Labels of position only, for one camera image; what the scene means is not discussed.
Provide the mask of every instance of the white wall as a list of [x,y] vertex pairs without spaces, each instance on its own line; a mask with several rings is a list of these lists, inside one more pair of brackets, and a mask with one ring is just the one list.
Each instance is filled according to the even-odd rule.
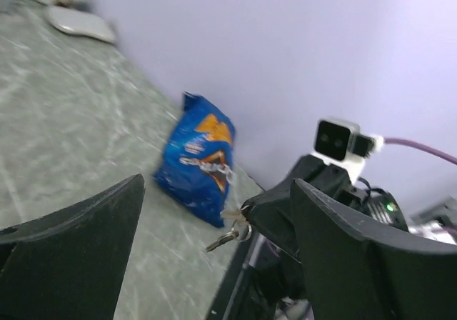
[[[200,93],[238,129],[268,188],[333,115],[457,155],[457,0],[99,0],[121,50],[179,101]],[[457,190],[457,167],[392,146],[365,177],[409,210]]]

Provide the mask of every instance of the marble countertop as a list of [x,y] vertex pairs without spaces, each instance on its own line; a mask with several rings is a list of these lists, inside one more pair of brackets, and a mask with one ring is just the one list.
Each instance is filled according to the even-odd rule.
[[[60,34],[43,9],[0,14],[0,228],[142,173],[146,195],[115,319],[203,319],[235,243],[150,178],[180,111],[114,47]],[[236,168],[228,206],[260,188]]]

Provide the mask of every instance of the snack bag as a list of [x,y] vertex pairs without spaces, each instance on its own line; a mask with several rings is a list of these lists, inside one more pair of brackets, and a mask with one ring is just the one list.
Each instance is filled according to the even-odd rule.
[[235,128],[202,96],[184,94],[184,115],[171,132],[157,184],[189,211],[221,228],[221,211],[233,179]]

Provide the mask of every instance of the computer mouse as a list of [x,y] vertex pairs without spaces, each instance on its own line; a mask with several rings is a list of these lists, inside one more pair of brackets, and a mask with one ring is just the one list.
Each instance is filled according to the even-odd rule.
[[60,6],[48,6],[46,19],[65,34],[88,36],[110,44],[116,42],[116,34],[108,23],[94,14]]

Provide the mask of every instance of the cable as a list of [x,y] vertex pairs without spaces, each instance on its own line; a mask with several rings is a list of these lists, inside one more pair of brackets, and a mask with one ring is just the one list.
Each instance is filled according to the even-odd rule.
[[443,229],[441,231],[447,232],[449,234],[453,234],[454,236],[457,235],[457,229],[453,229],[452,227],[443,227]]
[[442,151],[434,149],[433,147],[429,147],[427,145],[420,144],[412,140],[402,138],[384,138],[384,144],[394,144],[412,147],[413,149],[418,149],[420,151],[426,152],[427,154],[433,154],[438,158],[444,159],[445,161],[457,165],[457,157],[451,156],[450,154],[446,154]]
[[275,257],[278,257],[279,258],[279,254],[278,252],[276,251],[276,248],[274,247],[273,243],[271,243],[271,241],[269,241],[267,238],[265,240],[265,243],[267,245],[267,247],[270,249],[270,252],[275,256]]
[[387,191],[385,191],[382,188],[378,188],[377,186],[371,188],[371,192],[377,193],[379,195],[386,195],[387,194]]
[[364,179],[363,177],[358,177],[357,180],[360,181],[361,183],[365,184],[366,187],[371,190],[370,182],[368,182],[366,179]]

